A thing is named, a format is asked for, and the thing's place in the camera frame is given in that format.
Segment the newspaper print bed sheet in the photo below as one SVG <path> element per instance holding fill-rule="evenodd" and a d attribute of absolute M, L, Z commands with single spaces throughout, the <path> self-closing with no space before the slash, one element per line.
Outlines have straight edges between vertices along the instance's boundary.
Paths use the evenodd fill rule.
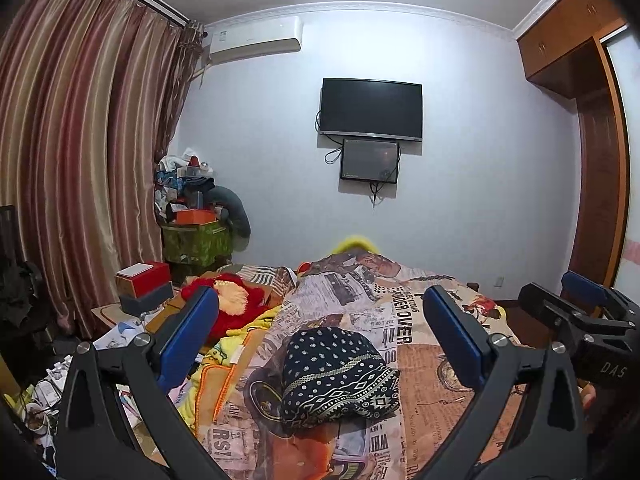
<path fill-rule="evenodd" d="M 408 480 L 428 462 L 473 397 L 456 379 L 422 314 L 421 296 L 442 285 L 489 333 L 517 342 L 495 303 L 450 276 L 411 269 L 363 251 L 312 264 L 230 395 L 198 438 L 234 480 Z M 290 336 L 303 327 L 364 334 L 401 371 L 401 409 L 291 434 L 280 424 L 281 370 Z M 514 389 L 482 460 L 497 455 L 520 403 Z"/>

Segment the red plush toy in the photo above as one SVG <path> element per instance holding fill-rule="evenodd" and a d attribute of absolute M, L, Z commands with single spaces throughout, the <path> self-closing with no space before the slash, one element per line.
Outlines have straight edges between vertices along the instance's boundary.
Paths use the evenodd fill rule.
<path fill-rule="evenodd" d="M 215 278 L 197 278 L 182 288 L 180 295 L 186 301 L 196 289 L 210 286 L 218 293 L 220 312 L 218 319 L 209 332 L 209 339 L 220 339 L 226 331 L 242 328 L 269 309 L 262 304 L 264 291 L 258 287 L 246 286 L 235 274 L 220 274 Z"/>

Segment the white wall-mounted air conditioner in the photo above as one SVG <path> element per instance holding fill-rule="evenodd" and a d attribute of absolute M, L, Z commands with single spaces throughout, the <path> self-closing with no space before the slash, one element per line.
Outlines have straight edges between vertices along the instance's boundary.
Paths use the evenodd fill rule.
<path fill-rule="evenodd" d="M 247 57 L 298 52 L 302 47 L 302 21 L 298 16 L 232 25 L 212 34 L 210 64 Z"/>

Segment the black and white patterned cloth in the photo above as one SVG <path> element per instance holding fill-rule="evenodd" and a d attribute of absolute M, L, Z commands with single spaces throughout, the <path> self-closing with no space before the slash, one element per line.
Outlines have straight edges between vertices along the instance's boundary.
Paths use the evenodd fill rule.
<path fill-rule="evenodd" d="M 350 415 L 383 418 L 399 406 L 399 375 L 357 332 L 300 330 L 287 345 L 282 423 L 294 429 Z"/>

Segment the small wall-mounted monitor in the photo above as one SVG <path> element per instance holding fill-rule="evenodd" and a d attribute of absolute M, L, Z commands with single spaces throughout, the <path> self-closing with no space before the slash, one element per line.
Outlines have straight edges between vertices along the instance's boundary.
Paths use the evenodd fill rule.
<path fill-rule="evenodd" d="M 422 140 L 422 85 L 323 79 L 321 134 Z"/>
<path fill-rule="evenodd" d="M 365 182 L 398 182 L 400 151 L 397 142 L 344 139 L 340 178 Z"/>

